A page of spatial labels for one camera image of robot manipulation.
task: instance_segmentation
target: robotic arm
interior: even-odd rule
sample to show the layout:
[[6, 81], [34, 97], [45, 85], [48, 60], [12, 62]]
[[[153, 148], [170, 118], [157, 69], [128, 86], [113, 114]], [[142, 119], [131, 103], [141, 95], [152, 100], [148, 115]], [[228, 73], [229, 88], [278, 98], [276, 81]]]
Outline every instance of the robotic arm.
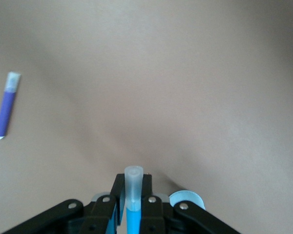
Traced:
[[[83, 204], [66, 200], [3, 234], [116, 234], [125, 205], [125, 175], [117, 174], [110, 193]], [[152, 192], [152, 175], [143, 174], [140, 234], [239, 234], [191, 201], [173, 207]]]

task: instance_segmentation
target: blue tube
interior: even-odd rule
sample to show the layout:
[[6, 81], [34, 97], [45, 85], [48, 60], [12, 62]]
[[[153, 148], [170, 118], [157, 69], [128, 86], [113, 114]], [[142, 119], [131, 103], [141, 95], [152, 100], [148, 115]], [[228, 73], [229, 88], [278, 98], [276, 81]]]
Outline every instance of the blue tube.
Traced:
[[139, 234], [141, 210], [130, 211], [127, 208], [126, 212], [127, 212], [127, 234]]
[[20, 77], [20, 74], [14, 72], [8, 74], [0, 109], [0, 139], [4, 138], [7, 132]]

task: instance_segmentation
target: marker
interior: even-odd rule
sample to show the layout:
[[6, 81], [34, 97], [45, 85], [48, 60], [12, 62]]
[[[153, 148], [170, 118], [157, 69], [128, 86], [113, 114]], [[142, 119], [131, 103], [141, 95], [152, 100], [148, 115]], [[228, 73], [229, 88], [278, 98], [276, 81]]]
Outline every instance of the marker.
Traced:
[[142, 167], [125, 168], [127, 234], [139, 234], [140, 232], [142, 179]]
[[20, 74], [15, 72], [9, 72], [6, 80], [0, 109], [0, 140], [5, 137], [8, 128], [15, 94], [20, 78]]

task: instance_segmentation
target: screw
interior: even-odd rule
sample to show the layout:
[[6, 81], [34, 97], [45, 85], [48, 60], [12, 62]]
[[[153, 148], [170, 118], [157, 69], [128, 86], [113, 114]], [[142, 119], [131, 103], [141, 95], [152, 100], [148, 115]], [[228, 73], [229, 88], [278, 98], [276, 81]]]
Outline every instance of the screw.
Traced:
[[69, 209], [74, 209], [76, 206], [77, 206], [77, 204], [76, 204], [75, 202], [73, 202], [73, 203], [70, 203], [70, 204], [68, 205], [68, 208], [69, 208]]
[[108, 196], [106, 196], [102, 199], [102, 202], [109, 202], [109, 201], [110, 201], [110, 198]]
[[189, 208], [189, 206], [186, 203], [180, 203], [179, 207], [181, 210], [187, 210]]
[[150, 197], [148, 198], [148, 201], [149, 201], [150, 203], [154, 203], [154, 202], [156, 202], [156, 198], [155, 198], [154, 196], [150, 196]]

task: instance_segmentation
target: beige surface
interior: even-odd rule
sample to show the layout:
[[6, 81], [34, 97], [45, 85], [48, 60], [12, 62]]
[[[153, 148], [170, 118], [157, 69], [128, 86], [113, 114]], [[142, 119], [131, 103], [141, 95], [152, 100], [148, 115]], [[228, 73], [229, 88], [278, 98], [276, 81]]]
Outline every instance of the beige surface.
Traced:
[[0, 232], [127, 165], [245, 234], [293, 234], [293, 1], [0, 0]]

